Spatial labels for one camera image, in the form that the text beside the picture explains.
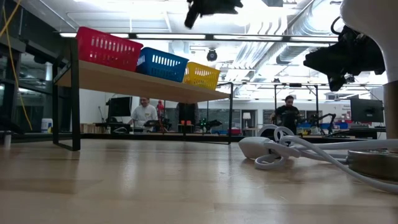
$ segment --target wooden shelf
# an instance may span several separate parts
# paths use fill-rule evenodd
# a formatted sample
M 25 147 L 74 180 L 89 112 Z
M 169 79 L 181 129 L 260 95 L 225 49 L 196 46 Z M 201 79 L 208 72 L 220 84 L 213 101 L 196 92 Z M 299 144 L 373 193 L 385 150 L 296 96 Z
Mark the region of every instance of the wooden shelf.
M 70 70 L 59 79 L 57 85 L 71 87 Z M 81 60 L 79 61 L 79 85 L 80 88 L 87 90 L 145 96 L 180 103 L 229 98 L 229 94 L 226 93 Z

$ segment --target red basket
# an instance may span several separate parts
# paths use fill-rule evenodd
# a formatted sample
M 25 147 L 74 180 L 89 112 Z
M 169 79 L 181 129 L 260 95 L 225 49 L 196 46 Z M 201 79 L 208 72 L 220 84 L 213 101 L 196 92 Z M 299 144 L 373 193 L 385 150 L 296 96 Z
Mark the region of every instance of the red basket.
M 136 71 L 142 44 L 87 27 L 79 28 L 76 38 L 80 60 Z

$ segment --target wooden tabletop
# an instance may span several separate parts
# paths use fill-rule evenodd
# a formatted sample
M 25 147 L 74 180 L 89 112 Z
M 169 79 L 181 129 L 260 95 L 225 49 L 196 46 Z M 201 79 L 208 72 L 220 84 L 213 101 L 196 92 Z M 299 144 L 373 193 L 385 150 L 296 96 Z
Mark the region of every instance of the wooden tabletop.
M 132 96 L 146 96 L 181 103 L 229 98 L 229 94 L 184 83 L 129 72 L 95 63 L 79 61 L 80 88 Z M 57 82 L 71 86 L 70 70 Z
M 257 170 L 237 144 L 82 139 L 80 152 L 52 142 L 1 147 L 2 224 L 398 223 L 397 195 L 305 158 Z

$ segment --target person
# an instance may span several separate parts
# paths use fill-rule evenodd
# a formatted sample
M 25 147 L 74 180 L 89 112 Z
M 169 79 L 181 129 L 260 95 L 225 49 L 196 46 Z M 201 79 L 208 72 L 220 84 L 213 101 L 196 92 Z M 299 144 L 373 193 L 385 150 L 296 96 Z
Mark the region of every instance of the person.
M 279 116 L 282 120 L 282 126 L 289 128 L 294 134 L 297 133 L 296 120 L 300 114 L 299 109 L 293 106 L 294 97 L 286 96 L 285 105 L 278 107 L 275 112 L 271 114 L 271 120 Z
M 175 109 L 175 118 L 179 124 L 181 123 L 181 121 L 187 120 L 191 121 L 192 125 L 196 125 L 197 123 L 199 123 L 200 120 L 198 104 L 178 103 Z
M 139 102 L 140 105 L 132 113 L 131 120 L 134 122 L 135 128 L 144 128 L 151 131 L 152 128 L 145 128 L 144 124 L 147 121 L 157 120 L 156 108 L 149 104 L 150 99 L 147 97 L 140 97 Z

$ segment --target yellow basket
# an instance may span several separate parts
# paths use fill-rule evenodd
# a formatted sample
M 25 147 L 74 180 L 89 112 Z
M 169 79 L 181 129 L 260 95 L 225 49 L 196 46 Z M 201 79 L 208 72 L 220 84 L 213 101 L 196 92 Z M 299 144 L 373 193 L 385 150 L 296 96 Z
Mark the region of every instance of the yellow basket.
M 183 82 L 209 90 L 216 90 L 220 71 L 195 62 L 189 62 Z

